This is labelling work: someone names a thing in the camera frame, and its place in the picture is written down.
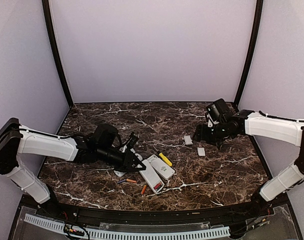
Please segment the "white battery cover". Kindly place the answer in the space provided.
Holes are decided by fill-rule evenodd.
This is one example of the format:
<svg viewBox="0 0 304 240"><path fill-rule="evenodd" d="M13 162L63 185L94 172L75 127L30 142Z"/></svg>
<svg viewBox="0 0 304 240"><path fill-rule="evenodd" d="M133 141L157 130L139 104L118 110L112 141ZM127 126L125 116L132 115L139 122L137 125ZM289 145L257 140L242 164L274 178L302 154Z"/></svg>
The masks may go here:
<svg viewBox="0 0 304 240"><path fill-rule="evenodd" d="M192 141L192 138L190 135L184 136L184 142L185 142L185 145L187 145L187 146L190 146L193 144L193 141Z"/></svg>

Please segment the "grey remote control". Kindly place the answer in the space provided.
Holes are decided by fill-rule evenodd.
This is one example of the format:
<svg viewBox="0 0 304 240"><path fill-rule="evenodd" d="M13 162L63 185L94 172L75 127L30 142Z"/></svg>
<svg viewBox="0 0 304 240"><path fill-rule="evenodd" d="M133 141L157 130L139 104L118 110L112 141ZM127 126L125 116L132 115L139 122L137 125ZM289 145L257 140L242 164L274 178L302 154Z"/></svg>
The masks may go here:
<svg viewBox="0 0 304 240"><path fill-rule="evenodd" d="M135 153L135 156L138 158L140 162L143 160L142 155L140 155L139 153ZM129 170L121 169L120 171L114 170L113 172L117 177L123 177L125 174L129 172Z"/></svg>

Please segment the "right black frame post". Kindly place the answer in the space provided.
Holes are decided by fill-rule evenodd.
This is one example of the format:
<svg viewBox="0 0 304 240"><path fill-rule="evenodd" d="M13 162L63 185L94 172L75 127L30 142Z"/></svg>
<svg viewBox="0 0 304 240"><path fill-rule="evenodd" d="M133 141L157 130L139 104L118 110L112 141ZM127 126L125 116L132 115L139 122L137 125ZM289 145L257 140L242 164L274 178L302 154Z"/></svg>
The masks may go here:
<svg viewBox="0 0 304 240"><path fill-rule="evenodd" d="M254 52L255 52L255 47L257 43L257 38L259 34L259 28L260 28L260 23L261 23L261 17L262 17L262 12L263 12L263 0L257 0L256 1L256 7L255 7L255 12L254 12L254 19L253 19L253 26L252 26L252 31L251 31L251 36L250 36L250 41L249 41L249 46L246 54L246 59L243 67L243 71L241 74L240 82L238 85L238 89L236 92L236 96L233 101L233 106L235 109L239 107L242 95L244 93L245 85L249 76Z"/></svg>

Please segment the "black frame post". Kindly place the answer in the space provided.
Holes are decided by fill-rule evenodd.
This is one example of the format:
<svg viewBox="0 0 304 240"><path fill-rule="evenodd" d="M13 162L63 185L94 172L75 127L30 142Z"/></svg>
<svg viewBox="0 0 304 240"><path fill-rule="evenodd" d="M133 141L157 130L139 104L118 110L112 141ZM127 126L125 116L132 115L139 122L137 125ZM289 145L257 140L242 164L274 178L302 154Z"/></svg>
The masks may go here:
<svg viewBox="0 0 304 240"><path fill-rule="evenodd" d="M55 37L55 32L54 32L54 25L52 21L52 16L51 16L51 10L50 10L50 1L49 0L42 0L42 8L43 8L43 15L45 19L45 25L46 25L46 30L48 34L48 39L52 51L52 56L54 59L55 67L57 70L57 74L60 80L60 84L66 99L66 102L68 104L68 107L71 108L74 105L74 102L72 100L72 96L68 87L68 83L66 80L66 76L63 70L63 65L61 62L57 42L56 42L56 37Z"/></svg>
<svg viewBox="0 0 304 240"><path fill-rule="evenodd" d="M255 52L255 47L257 43L257 38L259 34L259 28L260 28L260 23L261 23L261 17L262 17L262 12L263 12L263 0L257 0L256 1L256 7L255 7L255 12L254 12L254 19L253 19L253 26L252 26L252 31L251 31L251 36L250 36L250 41L249 41L249 46L246 54L246 59L243 67L243 71L241 74L240 82L238 85L238 89L236 92L236 96L233 101L233 106L235 109L239 107L242 95L244 93L245 85L249 76L254 52Z"/></svg>

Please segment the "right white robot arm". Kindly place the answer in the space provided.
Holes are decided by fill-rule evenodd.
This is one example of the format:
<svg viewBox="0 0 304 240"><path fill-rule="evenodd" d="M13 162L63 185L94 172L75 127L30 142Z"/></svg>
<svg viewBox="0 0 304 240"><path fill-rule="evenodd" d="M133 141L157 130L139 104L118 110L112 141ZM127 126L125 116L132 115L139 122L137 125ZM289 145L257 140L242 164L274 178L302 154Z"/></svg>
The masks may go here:
<svg viewBox="0 0 304 240"><path fill-rule="evenodd" d="M221 148L224 141L238 135L261 136L293 144L300 148L299 156L276 177L263 184L247 205L247 213L257 217L279 194L304 181L304 119L290 119L261 111L241 110L234 113L222 99L206 107L207 123L199 124L193 135L196 142Z"/></svg>

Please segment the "white remote with battery bay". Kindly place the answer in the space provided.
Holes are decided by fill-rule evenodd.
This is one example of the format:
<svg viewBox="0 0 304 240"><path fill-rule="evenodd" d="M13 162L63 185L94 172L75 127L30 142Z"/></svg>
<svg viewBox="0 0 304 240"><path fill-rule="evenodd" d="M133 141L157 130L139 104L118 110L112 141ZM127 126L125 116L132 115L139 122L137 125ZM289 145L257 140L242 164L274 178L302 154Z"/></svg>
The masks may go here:
<svg viewBox="0 0 304 240"><path fill-rule="evenodd" d="M156 155L151 155L147 161L151 164L153 169L165 180L168 180L175 174L175 170L167 165L163 160L161 160Z"/></svg>

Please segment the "white remote sliding cover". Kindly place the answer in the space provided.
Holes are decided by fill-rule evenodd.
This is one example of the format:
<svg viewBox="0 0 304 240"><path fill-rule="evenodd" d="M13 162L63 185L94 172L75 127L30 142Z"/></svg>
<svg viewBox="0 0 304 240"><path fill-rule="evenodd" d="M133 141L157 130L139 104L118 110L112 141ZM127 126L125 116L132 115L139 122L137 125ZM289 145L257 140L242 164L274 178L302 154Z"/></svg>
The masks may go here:
<svg viewBox="0 0 304 240"><path fill-rule="evenodd" d="M200 157L204 157L206 155L205 149L203 147L198 147L197 153Z"/></svg>

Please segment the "black front rail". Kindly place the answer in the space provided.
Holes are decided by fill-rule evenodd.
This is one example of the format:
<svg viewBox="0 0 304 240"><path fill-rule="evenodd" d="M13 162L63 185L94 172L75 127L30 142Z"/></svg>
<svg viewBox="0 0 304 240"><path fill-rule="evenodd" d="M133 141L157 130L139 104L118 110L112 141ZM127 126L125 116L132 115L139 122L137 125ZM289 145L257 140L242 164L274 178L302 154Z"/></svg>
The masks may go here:
<svg viewBox="0 0 304 240"><path fill-rule="evenodd" d="M271 205L259 209L252 202L231 206L180 211L127 211L81 207L64 203L39 206L37 213L79 225L98 226L102 223L121 225L183 225L209 223L210 225L245 226L247 220L274 213Z"/></svg>

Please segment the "yellow handled screwdriver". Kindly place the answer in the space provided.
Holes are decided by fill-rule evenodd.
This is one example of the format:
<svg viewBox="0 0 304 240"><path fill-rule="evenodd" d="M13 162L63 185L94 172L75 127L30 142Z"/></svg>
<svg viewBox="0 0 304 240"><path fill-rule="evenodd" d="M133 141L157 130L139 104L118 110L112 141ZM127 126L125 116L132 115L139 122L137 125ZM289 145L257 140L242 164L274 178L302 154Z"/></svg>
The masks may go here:
<svg viewBox="0 0 304 240"><path fill-rule="evenodd" d="M172 166L172 162L158 149L155 148L155 151L157 152L158 156L168 165Z"/></svg>

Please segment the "white remote control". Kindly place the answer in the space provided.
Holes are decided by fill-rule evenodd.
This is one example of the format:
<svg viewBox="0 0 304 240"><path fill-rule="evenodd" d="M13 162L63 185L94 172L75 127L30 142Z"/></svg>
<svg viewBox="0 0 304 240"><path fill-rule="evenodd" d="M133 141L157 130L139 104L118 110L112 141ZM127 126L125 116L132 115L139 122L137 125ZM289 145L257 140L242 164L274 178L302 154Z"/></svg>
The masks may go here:
<svg viewBox="0 0 304 240"><path fill-rule="evenodd" d="M140 170L140 174L152 189L153 193L159 193L164 187L164 182L161 180L148 160L145 159L141 163L146 166L146 169Z"/></svg>

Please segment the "orange AA battery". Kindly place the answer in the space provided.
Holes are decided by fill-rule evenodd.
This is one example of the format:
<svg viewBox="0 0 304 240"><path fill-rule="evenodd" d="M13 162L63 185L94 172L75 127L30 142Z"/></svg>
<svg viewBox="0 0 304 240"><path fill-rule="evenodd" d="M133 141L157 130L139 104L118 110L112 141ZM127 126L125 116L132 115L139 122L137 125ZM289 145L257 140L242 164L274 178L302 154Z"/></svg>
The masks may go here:
<svg viewBox="0 0 304 240"><path fill-rule="evenodd" d="M143 195L144 193L145 193L145 191L146 191L146 188L147 188L147 185L145 184L144 186L143 186L143 189L142 189L142 191L141 191L141 194Z"/></svg>
<svg viewBox="0 0 304 240"><path fill-rule="evenodd" d="M127 178L127 179L126 179L126 181L127 181L127 182L130 182L130 183L137 183L137 181L136 181L136 180L129 179L129 178Z"/></svg>

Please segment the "left black frame post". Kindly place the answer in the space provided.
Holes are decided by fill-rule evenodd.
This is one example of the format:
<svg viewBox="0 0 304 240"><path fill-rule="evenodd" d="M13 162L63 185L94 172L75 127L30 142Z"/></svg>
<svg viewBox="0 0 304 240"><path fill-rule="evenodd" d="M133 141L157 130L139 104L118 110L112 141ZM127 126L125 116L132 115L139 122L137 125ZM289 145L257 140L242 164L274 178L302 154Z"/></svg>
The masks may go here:
<svg viewBox="0 0 304 240"><path fill-rule="evenodd" d="M57 42L56 42L56 37L55 37L55 32L54 32L54 25L52 21L52 16L51 16L51 10L50 10L50 1L49 0L42 0L42 8L43 8L43 15L45 19L45 25L46 25L46 30L48 34L48 39L52 51L52 56L54 59L55 67L57 70L57 74L60 80L60 84L66 99L66 102L68 104L68 107L71 108L74 105L74 102L72 100L72 96L68 87L68 83L66 80L66 76L63 70L63 65L61 62Z"/></svg>

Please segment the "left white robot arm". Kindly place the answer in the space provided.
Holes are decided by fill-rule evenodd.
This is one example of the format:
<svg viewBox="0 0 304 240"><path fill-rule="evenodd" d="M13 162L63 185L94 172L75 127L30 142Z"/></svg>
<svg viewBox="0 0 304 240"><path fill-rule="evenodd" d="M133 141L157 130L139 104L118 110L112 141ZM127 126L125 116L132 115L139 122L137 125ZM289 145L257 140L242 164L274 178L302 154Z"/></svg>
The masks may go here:
<svg viewBox="0 0 304 240"><path fill-rule="evenodd" d="M132 151L138 138L131 133L119 146L119 131L110 124L99 124L87 135L61 136L49 134L21 125L17 118L10 118L0 129L0 175L4 175L28 193L52 218L62 214L62 206L55 194L39 180L21 161L20 154L42 155L77 164L103 161L118 172L138 172L147 169Z"/></svg>

